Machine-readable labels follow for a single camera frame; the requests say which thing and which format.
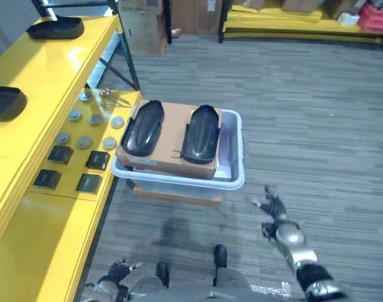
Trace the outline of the robot right five-finger hand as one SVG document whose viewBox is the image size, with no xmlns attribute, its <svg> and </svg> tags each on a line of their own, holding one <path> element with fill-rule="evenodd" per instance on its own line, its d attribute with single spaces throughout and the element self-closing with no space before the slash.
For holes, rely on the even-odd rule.
<svg viewBox="0 0 383 302">
<path fill-rule="evenodd" d="M 287 210 L 281 197 L 274 192 L 271 186 L 265 186 L 264 190 L 264 199 L 253 198 L 252 204 L 272 217 L 274 221 L 287 221 Z"/>
</svg>

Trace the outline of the robot left five-finger hand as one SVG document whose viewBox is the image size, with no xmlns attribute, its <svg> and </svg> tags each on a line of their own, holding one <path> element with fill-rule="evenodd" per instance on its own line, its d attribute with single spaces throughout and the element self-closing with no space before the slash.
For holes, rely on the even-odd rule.
<svg viewBox="0 0 383 302">
<path fill-rule="evenodd" d="M 102 276 L 98 282 L 110 281 L 115 284 L 119 284 L 125 279 L 131 272 L 140 269 L 142 262 L 136 262 L 133 264 L 126 264 L 126 260 L 122 259 L 119 262 L 114 262 L 104 276 Z"/>
</svg>

